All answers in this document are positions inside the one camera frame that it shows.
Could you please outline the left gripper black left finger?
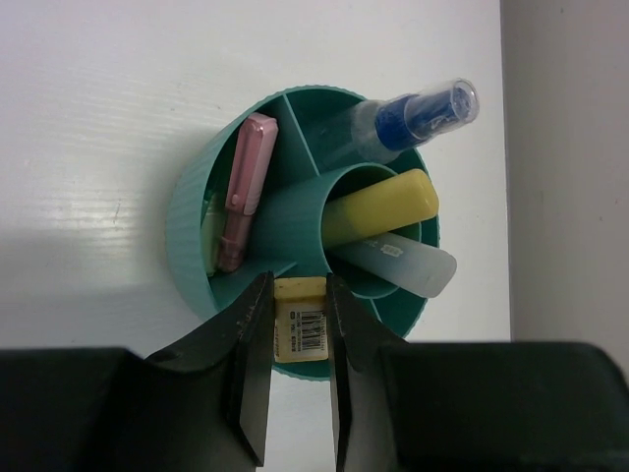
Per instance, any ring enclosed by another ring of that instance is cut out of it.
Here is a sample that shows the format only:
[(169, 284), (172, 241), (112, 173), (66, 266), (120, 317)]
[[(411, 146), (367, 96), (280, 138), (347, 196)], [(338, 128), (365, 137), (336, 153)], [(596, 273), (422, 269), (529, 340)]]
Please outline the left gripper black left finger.
[(5, 350), (5, 471), (253, 471), (262, 466), (271, 273), (142, 358), (124, 348)]

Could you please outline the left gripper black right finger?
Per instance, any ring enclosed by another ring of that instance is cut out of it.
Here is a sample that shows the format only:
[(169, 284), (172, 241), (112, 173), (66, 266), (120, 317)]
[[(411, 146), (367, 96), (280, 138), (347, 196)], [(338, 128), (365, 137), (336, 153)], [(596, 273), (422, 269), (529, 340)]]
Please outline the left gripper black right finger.
[(628, 384), (582, 342), (410, 342), (326, 278), (340, 471), (624, 471)]

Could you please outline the small tan square box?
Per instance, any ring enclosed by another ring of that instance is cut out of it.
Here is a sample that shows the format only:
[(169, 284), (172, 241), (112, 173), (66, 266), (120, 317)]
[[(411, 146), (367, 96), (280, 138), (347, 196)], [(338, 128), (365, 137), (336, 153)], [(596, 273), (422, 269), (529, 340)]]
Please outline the small tan square box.
[(328, 359), (324, 277), (274, 280), (274, 360), (279, 364)]

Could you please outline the white item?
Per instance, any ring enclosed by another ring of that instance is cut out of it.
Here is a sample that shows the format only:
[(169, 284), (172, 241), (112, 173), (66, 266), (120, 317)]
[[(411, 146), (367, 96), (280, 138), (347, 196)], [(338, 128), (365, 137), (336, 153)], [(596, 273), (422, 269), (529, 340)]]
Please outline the white item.
[(438, 296), (457, 270), (448, 252), (391, 232), (332, 248), (331, 253), (423, 298)]

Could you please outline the green highlighter marker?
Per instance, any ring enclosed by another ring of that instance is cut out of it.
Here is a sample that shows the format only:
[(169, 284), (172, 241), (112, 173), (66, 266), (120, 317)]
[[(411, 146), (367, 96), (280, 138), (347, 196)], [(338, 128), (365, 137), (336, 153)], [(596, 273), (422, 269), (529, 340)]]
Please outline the green highlighter marker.
[(208, 200), (200, 226), (201, 251), (207, 276), (214, 275), (217, 270), (224, 224), (224, 198), (220, 194), (214, 194)]

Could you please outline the yellow highlighter marker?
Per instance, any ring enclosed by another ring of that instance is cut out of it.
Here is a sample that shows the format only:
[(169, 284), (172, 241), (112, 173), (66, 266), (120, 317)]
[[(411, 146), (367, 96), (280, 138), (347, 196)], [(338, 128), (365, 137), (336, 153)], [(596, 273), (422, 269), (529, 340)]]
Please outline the yellow highlighter marker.
[(435, 217), (439, 198), (428, 175), (412, 169), (327, 203), (324, 248), (357, 242)]

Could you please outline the clear spray bottle blue cap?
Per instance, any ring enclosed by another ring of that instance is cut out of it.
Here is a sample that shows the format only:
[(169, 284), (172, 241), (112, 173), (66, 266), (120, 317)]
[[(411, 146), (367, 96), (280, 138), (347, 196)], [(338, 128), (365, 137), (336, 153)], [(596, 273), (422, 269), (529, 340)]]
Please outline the clear spray bottle blue cap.
[(312, 131), (312, 153), (328, 170), (359, 161), (388, 164), (404, 151), (474, 122), (475, 86), (456, 78), (388, 100), (363, 100)]

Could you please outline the pink highlighter marker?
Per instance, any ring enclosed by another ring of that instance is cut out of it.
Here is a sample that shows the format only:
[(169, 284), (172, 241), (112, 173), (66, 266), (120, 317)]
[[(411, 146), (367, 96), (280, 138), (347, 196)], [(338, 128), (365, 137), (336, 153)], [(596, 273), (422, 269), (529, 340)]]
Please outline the pink highlighter marker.
[(276, 119), (257, 112), (239, 128), (219, 246), (222, 271), (233, 272), (243, 262), (277, 136)]

